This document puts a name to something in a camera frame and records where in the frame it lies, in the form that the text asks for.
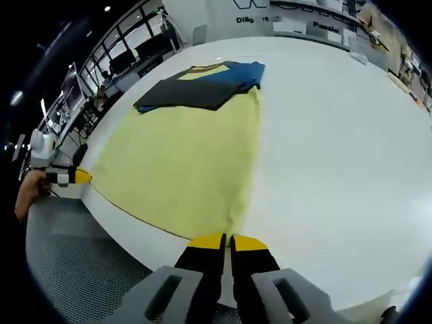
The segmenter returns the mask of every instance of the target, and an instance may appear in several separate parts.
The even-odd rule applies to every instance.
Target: box
[[[342,43],[349,47],[350,46],[350,37],[356,38],[357,34],[349,29],[343,29],[342,30]]]
[[[275,32],[297,32],[301,34],[306,33],[306,23],[292,20],[289,18],[282,18],[280,22],[274,22],[273,28]]]
[[[327,32],[327,39],[336,43],[342,43],[342,35],[335,32]]]

